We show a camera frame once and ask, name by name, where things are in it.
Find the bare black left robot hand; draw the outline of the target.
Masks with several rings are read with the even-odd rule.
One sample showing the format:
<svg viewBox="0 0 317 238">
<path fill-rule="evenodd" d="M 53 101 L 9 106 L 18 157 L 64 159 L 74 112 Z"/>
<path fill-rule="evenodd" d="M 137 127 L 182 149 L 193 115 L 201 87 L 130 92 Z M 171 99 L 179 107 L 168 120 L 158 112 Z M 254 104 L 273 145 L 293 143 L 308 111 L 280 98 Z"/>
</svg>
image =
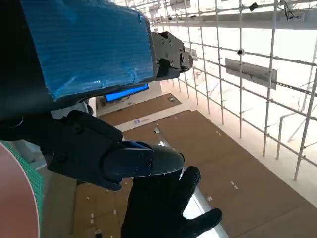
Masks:
<svg viewBox="0 0 317 238">
<path fill-rule="evenodd" d="M 171 148 L 123 140 L 89 113 L 51 112 L 91 97 L 174 79 L 193 65 L 184 43 L 102 0 L 0 3 L 0 137 L 38 145 L 49 170 L 118 191 L 123 178 L 184 166 Z"/>
</svg>

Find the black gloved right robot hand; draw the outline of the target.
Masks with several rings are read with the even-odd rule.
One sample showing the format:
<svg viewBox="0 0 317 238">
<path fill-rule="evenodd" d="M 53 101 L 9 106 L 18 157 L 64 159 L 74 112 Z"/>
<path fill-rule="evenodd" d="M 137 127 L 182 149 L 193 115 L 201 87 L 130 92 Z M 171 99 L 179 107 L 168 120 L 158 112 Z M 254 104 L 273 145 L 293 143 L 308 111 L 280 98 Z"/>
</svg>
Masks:
<svg viewBox="0 0 317 238">
<path fill-rule="evenodd" d="M 183 215 L 200 180 L 200 171 L 193 166 L 165 175 L 134 178 L 121 237 L 196 238 L 216 227 L 222 220 L 218 208 L 193 219 Z"/>
</svg>

